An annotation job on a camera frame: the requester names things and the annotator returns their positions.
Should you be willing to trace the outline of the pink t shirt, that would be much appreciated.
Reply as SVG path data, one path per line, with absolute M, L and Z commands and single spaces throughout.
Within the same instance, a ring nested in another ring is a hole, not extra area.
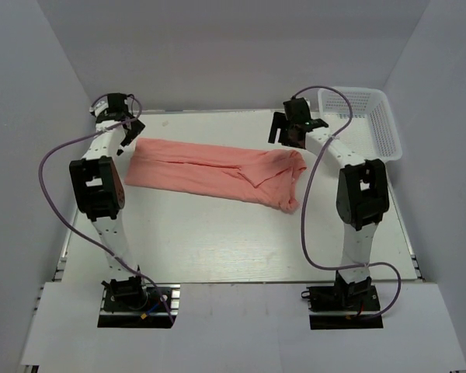
M 140 138 L 124 182 L 297 210 L 296 187 L 306 162 L 295 150 L 254 150 Z

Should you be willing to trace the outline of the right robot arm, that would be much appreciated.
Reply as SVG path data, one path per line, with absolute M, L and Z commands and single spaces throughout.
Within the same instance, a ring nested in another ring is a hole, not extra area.
M 311 117 L 304 98 L 283 102 L 284 112 L 275 112 L 269 143 L 303 148 L 338 170 L 336 210 L 343 222 L 341 264 L 336 269 L 334 299 L 343 309 L 357 307 L 369 292 L 370 254 L 374 234 L 389 209 L 387 175 L 380 159 L 365 159 L 350 150 L 322 119 Z

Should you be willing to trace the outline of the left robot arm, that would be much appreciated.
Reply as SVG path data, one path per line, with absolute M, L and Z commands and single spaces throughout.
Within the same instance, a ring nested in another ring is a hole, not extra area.
M 85 154 L 70 162 L 69 172 L 80 212 L 92 223 L 111 270 L 103 286 L 116 300 L 139 310 L 148 303 L 148 290 L 130 252 L 123 228 L 125 192 L 115 158 L 143 131 L 135 117 L 132 94 L 109 93 L 89 109 L 96 119 L 96 135 Z

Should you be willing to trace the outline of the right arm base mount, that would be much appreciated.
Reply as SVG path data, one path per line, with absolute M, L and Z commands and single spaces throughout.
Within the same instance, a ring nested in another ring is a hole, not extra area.
M 382 329 L 381 316 L 372 315 L 381 310 L 375 286 L 366 295 L 351 300 L 348 305 L 339 302 L 333 286 L 311 286 L 301 292 L 308 302 L 311 330 Z

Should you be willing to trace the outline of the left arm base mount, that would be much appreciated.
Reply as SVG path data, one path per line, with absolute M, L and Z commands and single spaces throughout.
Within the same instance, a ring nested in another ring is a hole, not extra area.
M 171 329 L 172 322 L 155 287 L 148 285 L 147 294 L 127 305 L 116 300 L 105 288 L 99 310 L 99 329 Z

